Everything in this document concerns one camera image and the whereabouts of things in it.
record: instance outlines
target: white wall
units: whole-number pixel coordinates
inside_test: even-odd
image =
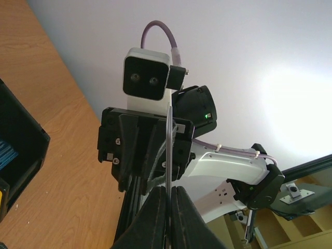
[[[207,85],[213,94],[218,127],[204,140],[261,143],[281,169],[332,153],[332,1],[28,2],[99,117],[108,106],[126,107],[123,59],[158,19],[190,70],[185,85]],[[157,27],[147,48],[170,50]],[[195,182],[190,189],[204,183]]]

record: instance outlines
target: wooden tabletop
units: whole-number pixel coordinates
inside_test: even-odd
[[[100,125],[24,0],[0,1],[0,78],[51,137],[43,168],[0,223],[9,249],[110,248],[123,194],[97,160]]]

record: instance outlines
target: black container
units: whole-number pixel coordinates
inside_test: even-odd
[[[0,221],[41,169],[50,137],[0,79],[0,137],[19,155],[0,170]]]

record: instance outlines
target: metal plate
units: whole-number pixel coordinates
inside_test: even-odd
[[[305,189],[301,189],[300,190],[301,195],[297,198],[292,198],[291,196],[285,196],[283,198],[281,198],[280,200],[288,205],[297,202],[299,200],[302,200],[308,196],[311,196],[313,194],[315,194],[315,192],[309,191],[309,190],[305,190]]]

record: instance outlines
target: blue striped item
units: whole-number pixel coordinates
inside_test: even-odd
[[[0,170],[17,157],[18,153],[2,139],[0,139]]]

